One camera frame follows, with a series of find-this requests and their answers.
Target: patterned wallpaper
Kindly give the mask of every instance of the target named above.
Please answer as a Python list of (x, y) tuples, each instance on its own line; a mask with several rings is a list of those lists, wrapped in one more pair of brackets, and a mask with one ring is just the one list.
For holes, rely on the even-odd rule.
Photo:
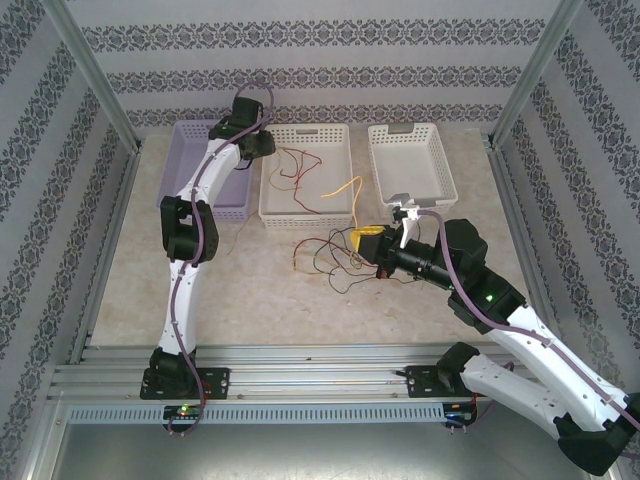
[(128, 155), (36, 0), (0, 5), (0, 479), (69, 358)]
[(639, 32), (640, 2), (586, 1), (503, 145), (563, 339), (627, 392), (640, 391)]
[(488, 131), (558, 0), (68, 3), (139, 135), (219, 118), (248, 79), (278, 122)]

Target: storage basket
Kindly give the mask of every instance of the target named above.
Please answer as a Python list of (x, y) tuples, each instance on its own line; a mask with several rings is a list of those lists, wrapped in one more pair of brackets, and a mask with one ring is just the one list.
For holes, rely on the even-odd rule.
[[(353, 177), (351, 169), (351, 150), (349, 128), (345, 124), (295, 124), (269, 125), (278, 150), (274, 155), (262, 159), (262, 177), (260, 181), (260, 205), (258, 212), (267, 228), (346, 228), (351, 223), (353, 204), (353, 185), (332, 197), (321, 195), (332, 193), (349, 182)], [(280, 191), (271, 186), (269, 176), (278, 168), (286, 172), (295, 171), (293, 159), (281, 150), (282, 147), (295, 148), (316, 155), (322, 159), (322, 165), (310, 170), (300, 180), (297, 198), (309, 209), (320, 215), (310, 213), (295, 202), (293, 191)], [(274, 184), (291, 187), (293, 181), (283, 182), (277, 172), (273, 175)]]
[(369, 127), (369, 158), (382, 217), (389, 216), (389, 199), (398, 193), (408, 193), (416, 203), (438, 213), (445, 213), (458, 200), (433, 123)]
[[(209, 129), (218, 120), (180, 120), (173, 127), (167, 162), (156, 206), (165, 195), (175, 196), (189, 182), (200, 165), (209, 142)], [(240, 162), (238, 168), (246, 166)], [(213, 218), (221, 221), (244, 222), (249, 218), (253, 165), (246, 170), (234, 170), (220, 189), (213, 206)]]

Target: purple plastic basket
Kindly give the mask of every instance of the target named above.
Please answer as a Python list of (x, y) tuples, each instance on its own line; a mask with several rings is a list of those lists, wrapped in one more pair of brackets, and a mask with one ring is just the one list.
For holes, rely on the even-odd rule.
[[(191, 179), (207, 151), (209, 129), (216, 123), (218, 120), (176, 122), (162, 173), (157, 207), (160, 207), (166, 195), (176, 195)], [(245, 162), (241, 162), (239, 167), (245, 165)], [(252, 174), (253, 166), (246, 170), (234, 170), (227, 177), (213, 206), (216, 220), (243, 222), (249, 218)]]

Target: white perforated basket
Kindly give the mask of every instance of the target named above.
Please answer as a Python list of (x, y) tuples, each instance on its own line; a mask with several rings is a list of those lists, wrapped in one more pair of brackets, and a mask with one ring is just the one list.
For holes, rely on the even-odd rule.
[(445, 213), (458, 200), (433, 123), (369, 127), (369, 158), (382, 217), (389, 216), (388, 201), (398, 193), (408, 193), (416, 203), (438, 213)]
[[(351, 169), (351, 150), (349, 146), (349, 127), (337, 123), (310, 123), (291, 125), (269, 125), (278, 150), (274, 155), (262, 159), (260, 180), (260, 204), (258, 212), (267, 228), (346, 228), (351, 223), (351, 205), (353, 186), (329, 198), (321, 198), (326, 193), (336, 191), (353, 177)], [(278, 169), (293, 173), (293, 159), (281, 148), (295, 148), (316, 155), (322, 159), (322, 165), (310, 170), (300, 181), (297, 198), (309, 209), (320, 215), (304, 210), (293, 199), (292, 191), (280, 191), (271, 186), (269, 176)], [(313, 159), (306, 157), (304, 168), (312, 165)], [(276, 172), (273, 182), (281, 188), (291, 187)]]

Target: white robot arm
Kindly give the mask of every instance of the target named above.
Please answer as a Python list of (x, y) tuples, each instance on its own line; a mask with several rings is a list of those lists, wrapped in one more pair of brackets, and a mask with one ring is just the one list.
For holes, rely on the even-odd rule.
[[(187, 183), (187, 185), (185, 185), (185, 187), (180, 190), (177, 195), (178, 197), (191, 197), (198, 172), (201, 171), (202, 167), (205, 165), (208, 159), (224, 143), (225, 140), (223, 139), (209, 140), (204, 158), (200, 162), (200, 165), (198, 166), (196, 172), (193, 174), (191, 180), (189, 180), (189, 183)], [(198, 186), (195, 187), (196, 202), (204, 202), (207, 206), (212, 206), (215, 203), (218, 193), (220, 193), (222, 185), (224, 185), (224, 181), (233, 171), (233, 169), (238, 166), (240, 161), (240, 148), (238, 147), (238, 145), (229, 144), (224, 147), (220, 151), (220, 153), (218, 153), (215, 158), (209, 163), (207, 168), (204, 170), (200, 181), (198, 182)], [(193, 218), (193, 215), (190, 215), (190, 217), (192, 227), (195, 227), (195, 219)], [(160, 343), (158, 346), (162, 349), (163, 352), (169, 353), (171, 355), (179, 355), (181, 353), (180, 345), (178, 344), (178, 341), (174, 334), (174, 328), (171, 324), (172, 301), (175, 304), (175, 317), (176, 321), (178, 322), (178, 330), (180, 331), (180, 335), (182, 336), (182, 341), (184, 343), (186, 351), (191, 353), (196, 348), (195, 319), (193, 318), (195, 304), (194, 299), (197, 298), (197, 280), (198, 277), (202, 274), (202, 269), (205, 267), (206, 263), (188, 263), (185, 266), (185, 263), (187, 262), (188, 260), (176, 259), (169, 265), (169, 268), (171, 270), (169, 302), (167, 305), (167, 315), (164, 323), (164, 329), (162, 331), (162, 337), (160, 338)], [(176, 279), (178, 278), (180, 270), (183, 267), (185, 268), (185, 270), (182, 274), (183, 277), (181, 286), (177, 291), (176, 298), (174, 300), (172, 299), (172, 293), (175, 289)]]
[[(511, 352), (540, 381), (524, 379), (457, 343), (437, 364), (439, 386), (495, 399), (558, 440), (576, 465), (603, 475), (640, 430), (640, 395), (627, 395), (591, 370), (517, 290), (485, 266), (487, 244), (471, 223), (444, 222), (406, 194), (392, 201), (394, 221), (402, 227), (355, 230), (351, 235), (358, 254), (378, 265), (379, 278), (401, 269), (450, 290), (448, 304), (456, 316)], [(440, 223), (434, 247), (408, 238), (422, 215)]]

